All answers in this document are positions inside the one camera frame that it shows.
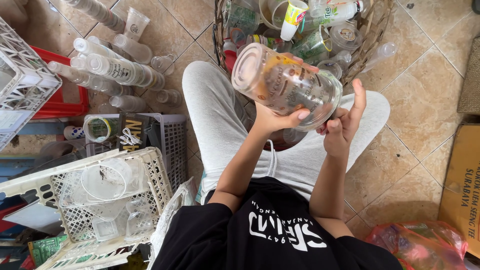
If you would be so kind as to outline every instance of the red plastic bag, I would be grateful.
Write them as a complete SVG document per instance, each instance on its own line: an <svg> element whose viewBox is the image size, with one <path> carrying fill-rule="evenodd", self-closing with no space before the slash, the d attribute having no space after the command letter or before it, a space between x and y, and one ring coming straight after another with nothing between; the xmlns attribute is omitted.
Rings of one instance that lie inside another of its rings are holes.
<svg viewBox="0 0 480 270"><path fill-rule="evenodd" d="M378 225L365 241L390 251L406 270L466 270L468 244L443 221Z"/></svg>

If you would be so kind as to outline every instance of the person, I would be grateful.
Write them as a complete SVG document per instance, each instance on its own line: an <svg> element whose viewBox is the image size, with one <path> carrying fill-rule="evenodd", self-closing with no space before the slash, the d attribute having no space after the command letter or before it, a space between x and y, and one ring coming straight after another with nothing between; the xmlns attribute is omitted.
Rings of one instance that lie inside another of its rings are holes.
<svg viewBox="0 0 480 270"><path fill-rule="evenodd" d="M206 173L202 205L173 216L152 269L402 269L342 221L345 173L390 113L380 93L355 79L355 94L342 98L320 135L277 153L263 150L271 133L297 126L308 110L277 116L257 103L247 132L243 107L215 66L191 63L182 83Z"/></svg>

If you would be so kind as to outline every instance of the black t-shirt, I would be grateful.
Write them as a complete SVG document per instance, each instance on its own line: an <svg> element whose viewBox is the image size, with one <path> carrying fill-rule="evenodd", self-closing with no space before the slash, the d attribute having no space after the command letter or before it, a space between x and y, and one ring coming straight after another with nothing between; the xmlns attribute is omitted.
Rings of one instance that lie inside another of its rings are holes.
<svg viewBox="0 0 480 270"><path fill-rule="evenodd" d="M264 177L250 181L235 214L219 203L181 207L152 269L402 267L386 249L351 236L335 239L310 216L305 198L280 181Z"/></svg>

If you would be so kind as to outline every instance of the cardboard box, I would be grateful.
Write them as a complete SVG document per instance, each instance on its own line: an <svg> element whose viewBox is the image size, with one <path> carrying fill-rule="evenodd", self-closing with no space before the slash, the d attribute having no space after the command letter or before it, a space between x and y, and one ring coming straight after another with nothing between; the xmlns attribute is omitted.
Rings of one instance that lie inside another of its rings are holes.
<svg viewBox="0 0 480 270"><path fill-rule="evenodd" d="M480 258L480 125L460 125L445 180L438 220L462 233Z"/></svg>

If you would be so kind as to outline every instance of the gray sweatpants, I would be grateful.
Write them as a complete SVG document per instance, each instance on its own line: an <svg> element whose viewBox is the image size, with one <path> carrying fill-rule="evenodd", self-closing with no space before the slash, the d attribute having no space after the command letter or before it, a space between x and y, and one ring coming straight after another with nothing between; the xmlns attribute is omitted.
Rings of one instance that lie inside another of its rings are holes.
<svg viewBox="0 0 480 270"><path fill-rule="evenodd" d="M182 84L206 173L202 182L203 204L206 194L215 189L223 170L247 137L248 121L232 84L212 64L191 63L183 73ZM341 107L350 109L353 100L354 94L344 96ZM389 114L386 98L378 92L367 91L367 107L350 146L347 171L380 132ZM252 177L275 177L310 200L325 157L324 136L312 131L290 149L264 150Z"/></svg>

